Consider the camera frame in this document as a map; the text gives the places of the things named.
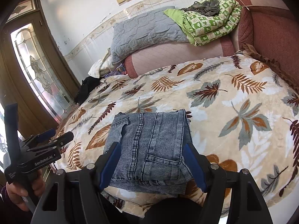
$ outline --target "red upholstered sofa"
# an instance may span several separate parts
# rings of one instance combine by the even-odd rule
[[[236,28],[231,33],[235,50],[242,49],[242,40],[253,35],[253,46],[257,52],[279,61],[281,69],[293,76],[298,83],[299,24],[288,7],[282,0],[237,1],[247,6],[252,18],[246,18],[248,22],[240,23],[243,27]],[[250,31],[251,27],[248,26],[251,19],[253,31]]]

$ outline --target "hand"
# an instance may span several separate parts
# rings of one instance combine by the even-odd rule
[[[36,196],[41,197],[45,188],[46,184],[42,179],[41,170],[39,169],[37,171],[37,178],[32,182],[32,189],[34,190],[34,194]],[[24,189],[19,183],[6,183],[6,190],[12,203],[14,203],[22,211],[29,211],[29,208],[22,199],[22,196],[28,196],[26,189]]]

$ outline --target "sleeve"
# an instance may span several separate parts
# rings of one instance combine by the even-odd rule
[[[30,224],[32,213],[30,211],[22,211],[13,204],[8,196],[6,186],[1,190],[2,198],[0,198],[0,217],[3,224]]]

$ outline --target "green quilt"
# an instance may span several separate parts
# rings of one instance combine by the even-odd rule
[[[220,0],[219,8],[219,14],[213,17],[178,9],[167,9],[164,13],[182,28],[191,44],[198,46],[228,34],[237,26],[242,9],[240,4],[236,0]]]

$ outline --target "screw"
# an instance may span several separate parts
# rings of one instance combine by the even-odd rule
[[[214,169],[214,170],[216,170],[216,169],[219,168],[219,166],[218,166],[218,164],[216,164],[216,163],[212,163],[212,164],[211,164],[211,168]]]
[[[243,174],[249,174],[249,170],[248,170],[247,168],[243,168],[243,169],[242,169],[242,173],[243,173]]]
[[[89,164],[86,165],[87,169],[93,169],[94,167],[95,167],[94,163],[89,163]]]
[[[56,171],[56,174],[57,175],[62,175],[64,173],[64,170],[61,168],[61,169],[58,169],[57,171]]]

